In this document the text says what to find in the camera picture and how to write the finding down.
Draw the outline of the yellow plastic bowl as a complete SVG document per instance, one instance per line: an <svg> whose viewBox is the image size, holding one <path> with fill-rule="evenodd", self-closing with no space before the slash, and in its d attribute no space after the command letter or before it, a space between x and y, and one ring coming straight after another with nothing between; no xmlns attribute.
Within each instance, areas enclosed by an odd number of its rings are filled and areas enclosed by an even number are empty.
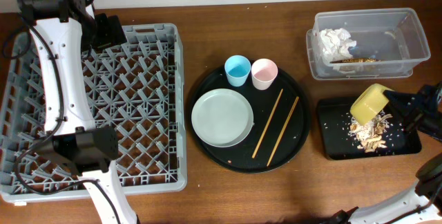
<svg viewBox="0 0 442 224"><path fill-rule="evenodd" d="M357 123L367 124L385 108L389 102L383 94L385 91L392 89L381 84L373 84L357 98L350 109Z"/></svg>

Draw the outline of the food scraps and rice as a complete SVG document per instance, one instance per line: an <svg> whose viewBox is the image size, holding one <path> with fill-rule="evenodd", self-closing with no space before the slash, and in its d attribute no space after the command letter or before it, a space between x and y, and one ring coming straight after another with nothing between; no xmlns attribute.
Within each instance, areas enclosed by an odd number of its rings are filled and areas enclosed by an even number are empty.
<svg viewBox="0 0 442 224"><path fill-rule="evenodd" d="M386 141L383 135L390 127L391 113L381 112L366 124L360 124L355 117L349 123L348 135L357 142L356 148L365 153L376 152L377 149L386 149Z"/></svg>

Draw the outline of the gold snack wrapper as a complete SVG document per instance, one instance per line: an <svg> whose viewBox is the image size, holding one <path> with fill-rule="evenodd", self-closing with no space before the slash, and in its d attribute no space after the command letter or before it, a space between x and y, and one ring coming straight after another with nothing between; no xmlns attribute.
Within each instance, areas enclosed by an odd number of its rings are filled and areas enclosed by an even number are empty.
<svg viewBox="0 0 442 224"><path fill-rule="evenodd" d="M379 62L380 60L369 58L369 57L362 57L362 58L351 58L351 59L341 59L330 62L331 64L347 64L347 63L370 63L370 62Z"/></svg>

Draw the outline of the white paper napkin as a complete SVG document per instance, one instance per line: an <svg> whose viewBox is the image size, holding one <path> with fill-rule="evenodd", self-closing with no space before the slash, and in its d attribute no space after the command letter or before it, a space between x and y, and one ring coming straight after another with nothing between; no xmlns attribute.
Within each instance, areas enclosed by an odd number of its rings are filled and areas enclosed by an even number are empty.
<svg viewBox="0 0 442 224"><path fill-rule="evenodd" d="M320 56L325 62L335 62L351 59L350 48L355 48L357 42L352 40L351 34L344 28L324 29L317 35Z"/></svg>

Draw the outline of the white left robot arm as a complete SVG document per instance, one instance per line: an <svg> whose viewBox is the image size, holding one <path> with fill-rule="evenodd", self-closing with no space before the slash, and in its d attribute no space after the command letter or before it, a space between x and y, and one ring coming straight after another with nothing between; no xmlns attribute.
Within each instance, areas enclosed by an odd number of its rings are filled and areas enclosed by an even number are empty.
<svg viewBox="0 0 442 224"><path fill-rule="evenodd" d="M116 16L96 15L94 0L17 0L39 54L46 101L45 137L28 148L76 176L103 223L137 223L117 176L117 134L97 127L88 105L81 54L126 42Z"/></svg>

